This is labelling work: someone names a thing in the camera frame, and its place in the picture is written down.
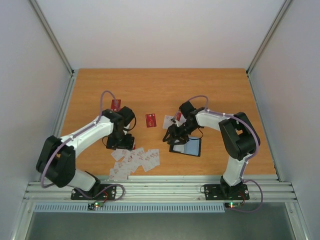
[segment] wooden table surface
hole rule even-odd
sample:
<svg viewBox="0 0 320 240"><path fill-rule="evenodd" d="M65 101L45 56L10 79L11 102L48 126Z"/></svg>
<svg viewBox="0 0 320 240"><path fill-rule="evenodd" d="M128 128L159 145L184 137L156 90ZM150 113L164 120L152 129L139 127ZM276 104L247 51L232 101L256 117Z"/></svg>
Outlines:
<svg viewBox="0 0 320 240"><path fill-rule="evenodd" d="M165 115L174 116L179 106L195 95L209 97L209 108L223 113L244 112L261 139L258 155L246 168L246 174L274 174L275 169L260 122L253 94L244 69L80 69L71 96L61 135L76 131L99 114L102 91L112 91L121 106L128 106L136 115L131 131L136 147L159 149L160 166L144 172L140 166L134 175L221 175L228 154L220 132L204 128L201 157L169 152L162 142ZM112 98L105 95L104 109ZM204 98L191 101L196 107L205 105ZM156 115L156 127L146 127L146 114ZM195 131L193 136L200 136ZM115 160L112 150L98 140L76 159L76 167L94 175L108 175Z"/></svg>

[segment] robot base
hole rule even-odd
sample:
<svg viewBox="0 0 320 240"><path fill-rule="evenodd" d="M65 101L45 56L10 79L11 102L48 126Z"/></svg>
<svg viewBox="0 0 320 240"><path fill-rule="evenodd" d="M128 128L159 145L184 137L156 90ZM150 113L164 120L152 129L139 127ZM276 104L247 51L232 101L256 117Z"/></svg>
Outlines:
<svg viewBox="0 0 320 240"><path fill-rule="evenodd" d="M101 190L103 190L104 188L108 187L110 184L100 184L98 187L98 192L100 192ZM86 195L90 196L92 193L89 191L83 191ZM116 193L117 193L117 187L113 186L113 187L109 187L108 189L105 190L105 192L108 194L107 196L107 200L114 200ZM95 198L86 198L84 196L82 196L82 194L77 191L76 189L72 190L71 193L71 200L105 200L105 193L101 193L100 195L96 196Z"/></svg>
<svg viewBox="0 0 320 240"><path fill-rule="evenodd" d="M220 184L205 184L204 186L205 200L243 200L243 197L239 194L242 193L245 200L249 200L248 187L245 184L240 184L236 191L233 191L226 196L221 190Z"/></svg>

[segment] mounting plate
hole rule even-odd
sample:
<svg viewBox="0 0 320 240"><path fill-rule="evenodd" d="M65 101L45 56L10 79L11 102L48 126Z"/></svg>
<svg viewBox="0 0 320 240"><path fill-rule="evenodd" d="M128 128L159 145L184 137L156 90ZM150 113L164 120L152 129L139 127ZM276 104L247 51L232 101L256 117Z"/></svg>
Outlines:
<svg viewBox="0 0 320 240"><path fill-rule="evenodd" d="M98 192L100 192L101 190L103 190L104 188L106 188L106 187L108 187L110 185L111 184L101 184L99 186L99 191ZM71 200L85 200L85 201L88 201L88 200L104 200L106 198L105 194L101 193L100 195L96 196L95 198L88 199L88 198L82 196L82 194L80 192L78 192L75 188L74 188L74 191L75 191L75 193L71 193ZM117 187L116 186L109 187L107 190L105 190L105 192L108 194L107 200L114 200L115 196L116 196L116 193L117 193Z"/></svg>
<svg viewBox="0 0 320 240"><path fill-rule="evenodd" d="M241 192L244 195L245 200L250 199L248 187L246 184L242 184L238 191L231 194L229 198L225 198L222 194L220 184L205 184L203 185L203 188L205 200L243 200L243 197L238 192Z"/></svg>

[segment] red card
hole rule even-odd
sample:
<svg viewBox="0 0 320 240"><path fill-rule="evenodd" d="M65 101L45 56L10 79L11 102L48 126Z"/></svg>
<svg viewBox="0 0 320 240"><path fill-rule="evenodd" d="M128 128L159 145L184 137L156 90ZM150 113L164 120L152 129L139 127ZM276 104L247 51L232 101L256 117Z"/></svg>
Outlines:
<svg viewBox="0 0 320 240"><path fill-rule="evenodd" d="M180 121L180 118L181 118L181 112L178 112L178 114L177 114L177 116L176 116L176 119L178 120L178 121Z"/></svg>
<svg viewBox="0 0 320 240"><path fill-rule="evenodd" d="M146 127L152 128L157 126L156 115L154 113L145 115Z"/></svg>
<svg viewBox="0 0 320 240"><path fill-rule="evenodd" d="M116 100L116 103L115 103L115 100L112 99L112 101L111 101L111 108L110 108L110 109L111 109L112 111L115 111L115 112L117 112L118 110L121 109L121 99L117 99L117 100Z"/></svg>

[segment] white ventilation grille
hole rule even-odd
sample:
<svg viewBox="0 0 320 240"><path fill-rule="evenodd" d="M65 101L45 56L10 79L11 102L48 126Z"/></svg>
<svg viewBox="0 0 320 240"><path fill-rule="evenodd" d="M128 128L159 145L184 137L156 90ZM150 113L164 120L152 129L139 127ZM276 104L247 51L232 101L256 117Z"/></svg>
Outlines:
<svg viewBox="0 0 320 240"><path fill-rule="evenodd" d="M106 203L90 210L87 203L37 203L35 212L51 213L224 213L223 203Z"/></svg>

